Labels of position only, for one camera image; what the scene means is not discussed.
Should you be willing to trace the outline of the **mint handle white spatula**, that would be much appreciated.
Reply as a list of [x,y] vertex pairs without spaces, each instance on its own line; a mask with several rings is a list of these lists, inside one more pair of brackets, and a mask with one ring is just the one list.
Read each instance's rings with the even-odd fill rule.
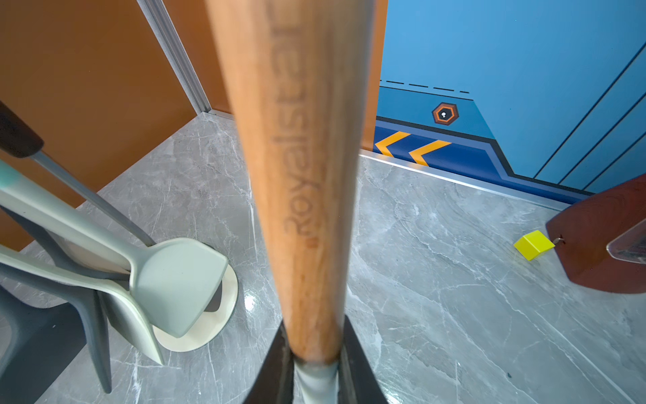
[[152,247],[126,242],[7,163],[1,165],[1,205],[113,264],[129,265],[131,294],[152,325],[175,338],[197,322],[228,267],[225,255],[191,238]]

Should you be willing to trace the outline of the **wooden handle white spatula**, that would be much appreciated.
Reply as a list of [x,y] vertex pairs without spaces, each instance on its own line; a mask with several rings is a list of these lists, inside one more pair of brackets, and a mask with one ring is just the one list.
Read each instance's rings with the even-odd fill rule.
[[206,8],[304,401],[334,403],[374,4]]

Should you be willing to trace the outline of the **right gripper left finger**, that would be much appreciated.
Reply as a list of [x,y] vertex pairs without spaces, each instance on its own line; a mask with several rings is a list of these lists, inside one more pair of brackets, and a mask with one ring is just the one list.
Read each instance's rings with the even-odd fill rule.
[[244,404],[292,404],[294,400],[294,355],[284,322],[279,324],[262,367]]

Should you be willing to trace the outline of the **white utensil rack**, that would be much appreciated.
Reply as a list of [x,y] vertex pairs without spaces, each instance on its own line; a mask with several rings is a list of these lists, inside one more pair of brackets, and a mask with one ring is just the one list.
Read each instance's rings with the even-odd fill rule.
[[[77,264],[91,269],[90,276],[98,277],[98,272],[107,274],[129,274],[129,269],[124,269],[101,257],[85,250],[64,238],[52,234],[56,243]],[[215,338],[230,320],[237,304],[238,279],[230,264],[227,265],[218,290],[213,295],[205,311],[188,332],[175,338],[157,327],[152,327],[158,343],[169,351],[183,353],[196,350],[207,345]]]

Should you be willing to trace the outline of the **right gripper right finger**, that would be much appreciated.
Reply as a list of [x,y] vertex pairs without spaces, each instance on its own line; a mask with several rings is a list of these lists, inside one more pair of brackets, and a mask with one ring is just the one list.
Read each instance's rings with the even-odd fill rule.
[[348,316],[345,316],[343,326],[343,346],[338,373],[339,403],[388,403]]

